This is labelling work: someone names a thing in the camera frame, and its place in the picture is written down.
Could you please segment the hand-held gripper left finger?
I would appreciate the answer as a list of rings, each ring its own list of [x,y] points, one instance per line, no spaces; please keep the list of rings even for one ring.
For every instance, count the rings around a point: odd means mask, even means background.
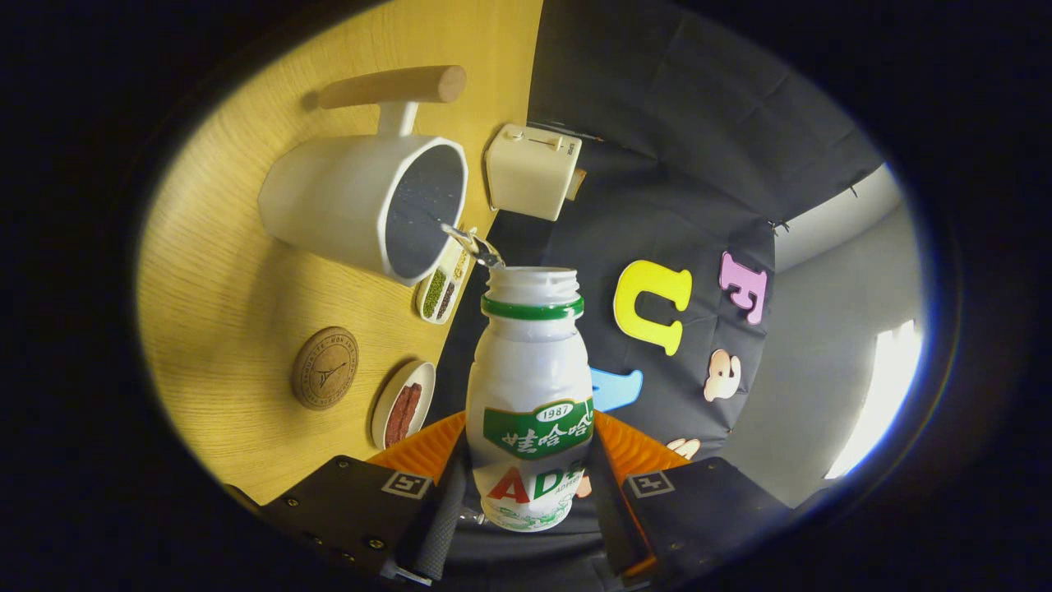
[[[368,460],[333,456],[270,502],[226,490],[321,562],[365,581],[429,587],[443,578],[468,475],[459,412]]]

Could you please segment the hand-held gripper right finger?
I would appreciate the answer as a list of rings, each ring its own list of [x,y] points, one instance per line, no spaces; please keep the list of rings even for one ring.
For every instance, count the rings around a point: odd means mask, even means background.
[[[782,532],[794,512],[719,456],[690,461],[595,412],[588,453],[598,524],[627,587],[696,580]]]

